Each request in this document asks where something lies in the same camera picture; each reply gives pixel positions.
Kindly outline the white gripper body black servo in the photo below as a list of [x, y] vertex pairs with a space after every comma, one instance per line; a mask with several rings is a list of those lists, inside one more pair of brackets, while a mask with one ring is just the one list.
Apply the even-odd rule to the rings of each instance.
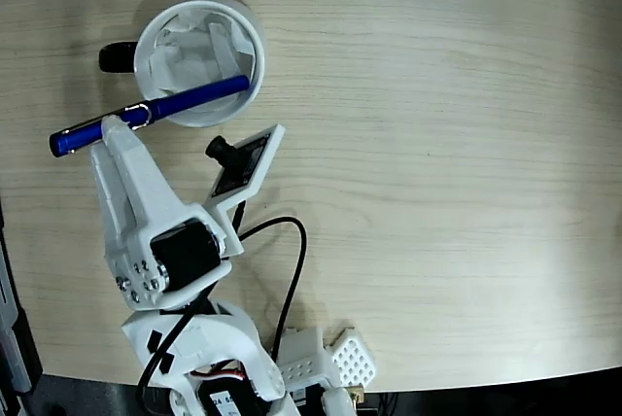
[[152, 203], [144, 210], [144, 309], [174, 310], [231, 269], [225, 231], [198, 203]]

